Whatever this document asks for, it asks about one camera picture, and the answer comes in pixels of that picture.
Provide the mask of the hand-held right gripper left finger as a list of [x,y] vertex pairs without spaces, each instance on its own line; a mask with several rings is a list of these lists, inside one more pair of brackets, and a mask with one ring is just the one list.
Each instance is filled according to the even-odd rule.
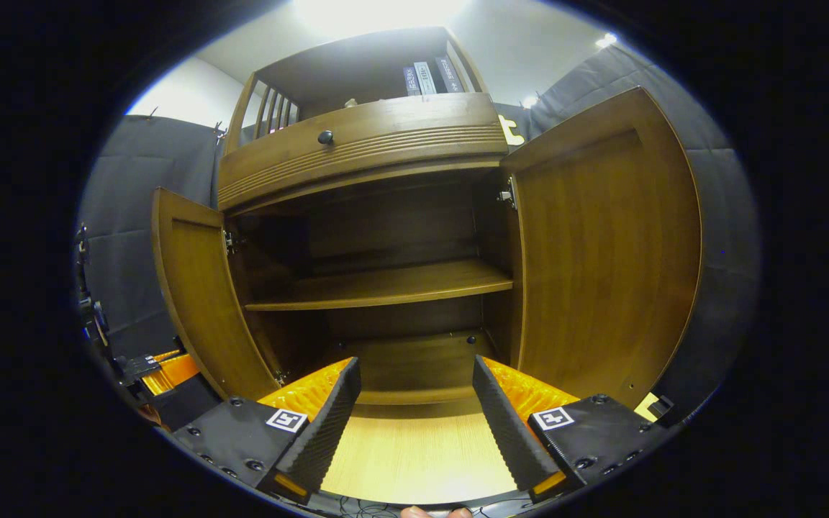
[[237,484],[306,504],[325,481],[360,390],[359,359],[349,357],[260,401],[231,396],[172,437]]

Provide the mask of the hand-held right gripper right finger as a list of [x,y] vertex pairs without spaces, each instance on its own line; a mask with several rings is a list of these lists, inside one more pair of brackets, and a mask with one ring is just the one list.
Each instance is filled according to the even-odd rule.
[[670,426],[607,394],[572,398],[484,356],[471,385],[517,489],[535,502],[602,484],[671,439]]

